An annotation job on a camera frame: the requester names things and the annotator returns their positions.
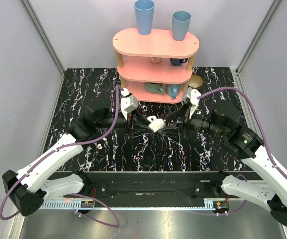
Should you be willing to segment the white oval pebble case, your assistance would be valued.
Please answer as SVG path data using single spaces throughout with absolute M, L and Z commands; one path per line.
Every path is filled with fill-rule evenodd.
M 153 131 L 153 133 L 158 132 L 165 126 L 165 122 L 162 119 L 155 119 L 149 125 L 149 129 Z

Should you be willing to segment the white earbuds charging case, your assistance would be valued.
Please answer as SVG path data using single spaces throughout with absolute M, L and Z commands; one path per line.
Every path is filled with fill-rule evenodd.
M 148 117 L 147 117 L 147 120 L 148 120 L 149 122 L 153 122 L 153 121 L 155 121 L 156 119 L 157 119 L 156 116 L 148 116 Z

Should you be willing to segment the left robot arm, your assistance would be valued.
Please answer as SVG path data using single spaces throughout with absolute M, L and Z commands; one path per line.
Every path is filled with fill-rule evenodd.
M 134 136 L 136 133 L 155 133 L 163 125 L 155 116 L 143 116 L 137 104 L 129 100 L 122 99 L 121 103 L 116 104 L 114 112 L 109 108 L 93 109 L 87 105 L 68 132 L 49 150 L 17 172 L 8 170 L 3 174 L 4 201 L 11 199 L 18 213 L 29 216 L 48 200 L 72 194 L 93 196 L 93 182 L 83 171 L 74 171 L 55 180 L 49 177 L 88 145 L 104 139 L 115 128 L 125 128 Z

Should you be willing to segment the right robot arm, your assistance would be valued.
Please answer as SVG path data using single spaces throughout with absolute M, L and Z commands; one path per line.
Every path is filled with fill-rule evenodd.
M 191 114 L 193 109 L 188 104 L 182 105 L 167 116 L 176 122 L 158 132 L 175 142 L 180 142 L 189 132 L 219 137 L 221 146 L 253 169 L 268 188 L 220 172 L 210 184 L 211 194 L 218 198 L 224 194 L 243 198 L 266 209 L 287 227 L 287 170 L 268 151 L 266 141 L 240 124 L 241 112 L 232 103 L 215 104 L 209 116 Z

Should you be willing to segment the teal glazed ceramic mug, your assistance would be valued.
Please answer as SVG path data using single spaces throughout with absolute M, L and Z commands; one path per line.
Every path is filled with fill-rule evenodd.
M 146 82 L 144 86 L 145 86 L 145 90 L 148 93 L 151 93 L 151 94 L 163 94 L 164 93 L 163 84 L 161 83 Z

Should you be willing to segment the pink three-tier wooden shelf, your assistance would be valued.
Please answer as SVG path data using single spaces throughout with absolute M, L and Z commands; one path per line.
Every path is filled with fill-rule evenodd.
M 118 32 L 112 40 L 116 51 L 118 73 L 122 87 L 127 88 L 139 101 L 175 104 L 181 101 L 182 92 L 175 99 L 166 93 L 151 94 L 144 84 L 161 83 L 184 84 L 192 75 L 199 39 L 188 32 L 183 41 L 176 41 L 170 30 L 153 29 L 149 35 L 141 35 L 136 28 Z M 151 57 L 161 58 L 153 64 Z M 188 61 L 180 66 L 173 66 L 170 58 Z

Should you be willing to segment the dark blue mug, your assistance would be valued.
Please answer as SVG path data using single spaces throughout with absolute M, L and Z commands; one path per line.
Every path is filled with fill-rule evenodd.
M 170 58 L 170 63 L 173 66 L 180 66 L 188 61 L 188 58 L 178 59 L 178 58 Z

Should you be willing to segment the pink mug on shelf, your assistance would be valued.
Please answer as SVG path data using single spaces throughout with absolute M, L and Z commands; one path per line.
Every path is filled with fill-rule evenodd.
M 158 64 L 161 62 L 161 58 L 159 57 L 151 57 L 150 58 L 150 61 L 153 63 L 153 64 Z

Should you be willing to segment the right orange connector board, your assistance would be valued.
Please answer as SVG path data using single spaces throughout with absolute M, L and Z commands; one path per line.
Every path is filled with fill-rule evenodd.
M 229 203 L 227 201 L 218 201 L 215 203 L 215 208 L 217 210 L 227 210 L 229 208 Z

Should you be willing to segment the orange connector board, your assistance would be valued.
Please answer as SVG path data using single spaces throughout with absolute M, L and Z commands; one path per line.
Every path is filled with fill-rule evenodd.
M 94 206 L 93 200 L 81 200 L 80 207 L 81 208 L 92 208 Z
M 229 208 L 229 203 L 227 201 L 218 201 L 215 203 L 215 208 L 217 210 L 227 210 Z

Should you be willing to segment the left orange connector board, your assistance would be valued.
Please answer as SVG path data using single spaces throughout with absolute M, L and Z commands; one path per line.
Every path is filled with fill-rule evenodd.
M 81 208 L 92 208 L 94 206 L 93 200 L 81 200 L 80 207 Z

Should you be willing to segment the right light blue cup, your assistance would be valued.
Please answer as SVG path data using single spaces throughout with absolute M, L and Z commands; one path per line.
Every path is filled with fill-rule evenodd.
M 188 32 L 191 15 L 186 11 L 177 11 L 172 16 L 172 36 L 176 41 L 183 41 Z

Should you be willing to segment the light blue cup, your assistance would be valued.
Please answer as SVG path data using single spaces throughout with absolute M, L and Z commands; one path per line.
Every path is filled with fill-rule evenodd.
M 152 0 L 138 0 L 134 4 L 138 32 L 149 35 L 152 31 L 155 4 Z
M 177 11 L 172 16 L 172 36 L 176 41 L 183 41 L 188 32 L 191 15 L 186 11 Z

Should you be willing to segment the left light blue cup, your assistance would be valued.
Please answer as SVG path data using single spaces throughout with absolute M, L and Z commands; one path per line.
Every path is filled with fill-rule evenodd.
M 149 35 L 152 31 L 155 4 L 152 0 L 138 0 L 134 4 L 138 32 Z

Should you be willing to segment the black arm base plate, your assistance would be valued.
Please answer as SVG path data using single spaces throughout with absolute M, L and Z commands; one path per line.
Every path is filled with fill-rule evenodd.
M 82 172 L 77 193 L 96 198 L 114 195 L 180 195 L 185 198 L 225 198 L 221 188 L 226 172 Z

